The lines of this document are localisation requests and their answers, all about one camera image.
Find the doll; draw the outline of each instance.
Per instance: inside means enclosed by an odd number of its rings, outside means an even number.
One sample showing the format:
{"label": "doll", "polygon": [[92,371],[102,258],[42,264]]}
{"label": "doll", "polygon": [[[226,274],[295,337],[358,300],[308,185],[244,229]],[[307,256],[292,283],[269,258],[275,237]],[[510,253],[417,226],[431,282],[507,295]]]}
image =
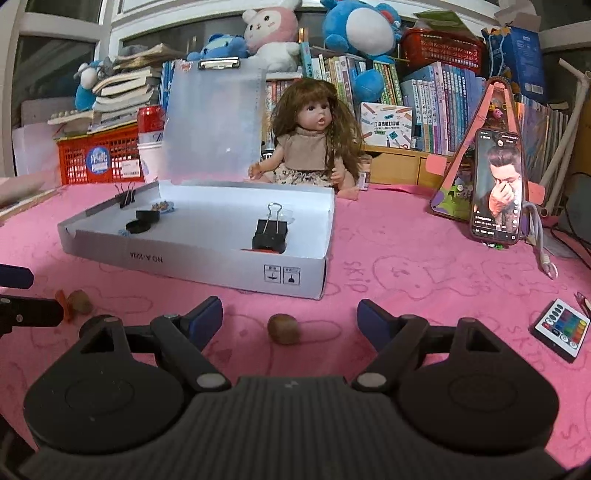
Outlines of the doll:
{"label": "doll", "polygon": [[271,122],[275,151],[250,166],[251,180],[333,187],[339,197],[357,199],[361,132],[331,83],[294,82],[281,96]]}

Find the wooden drawer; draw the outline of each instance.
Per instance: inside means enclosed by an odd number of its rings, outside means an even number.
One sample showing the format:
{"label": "wooden drawer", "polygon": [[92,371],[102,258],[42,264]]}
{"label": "wooden drawer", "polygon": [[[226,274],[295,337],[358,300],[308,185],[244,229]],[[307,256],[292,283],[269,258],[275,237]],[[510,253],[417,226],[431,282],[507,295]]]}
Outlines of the wooden drawer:
{"label": "wooden drawer", "polygon": [[414,154],[382,153],[371,161],[369,181],[385,185],[416,185],[421,159]]}

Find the blue box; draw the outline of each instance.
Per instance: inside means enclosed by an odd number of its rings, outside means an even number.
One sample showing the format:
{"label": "blue box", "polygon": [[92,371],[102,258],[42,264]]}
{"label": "blue box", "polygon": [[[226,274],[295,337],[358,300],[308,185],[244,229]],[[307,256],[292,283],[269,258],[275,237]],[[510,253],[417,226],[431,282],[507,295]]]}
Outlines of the blue box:
{"label": "blue box", "polygon": [[491,76],[500,72],[511,82],[513,93],[545,103],[546,82],[538,34],[522,28],[503,27],[493,30],[488,41],[493,56]]}

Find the printed label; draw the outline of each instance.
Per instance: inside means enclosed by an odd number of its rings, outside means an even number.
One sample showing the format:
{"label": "printed label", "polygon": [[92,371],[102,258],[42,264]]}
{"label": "printed label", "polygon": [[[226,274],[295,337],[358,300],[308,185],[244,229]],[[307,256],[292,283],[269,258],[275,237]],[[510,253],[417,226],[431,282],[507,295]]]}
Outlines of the printed label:
{"label": "printed label", "polygon": [[300,285],[300,269],[298,267],[283,267],[283,283],[285,285]]}
{"label": "printed label", "polygon": [[111,156],[105,147],[94,147],[86,156],[86,168],[93,175],[102,175],[111,167]]}
{"label": "printed label", "polygon": [[121,178],[139,177],[139,160],[124,160],[121,162]]}
{"label": "printed label", "polygon": [[146,254],[140,254],[137,252],[129,252],[129,256],[131,258],[133,258],[134,260],[144,260],[146,262],[164,263],[164,260],[162,259],[162,257],[159,257],[158,255],[146,255]]}
{"label": "printed label", "polygon": [[265,281],[267,283],[281,283],[281,267],[265,265]]}

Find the doll face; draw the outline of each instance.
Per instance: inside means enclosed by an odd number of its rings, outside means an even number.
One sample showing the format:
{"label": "doll face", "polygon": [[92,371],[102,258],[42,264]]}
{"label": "doll face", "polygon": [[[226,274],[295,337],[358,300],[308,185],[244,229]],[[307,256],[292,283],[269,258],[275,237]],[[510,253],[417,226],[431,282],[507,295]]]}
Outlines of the doll face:
{"label": "doll face", "polygon": [[297,123],[306,130],[322,132],[332,122],[328,100],[310,102],[297,114]]}

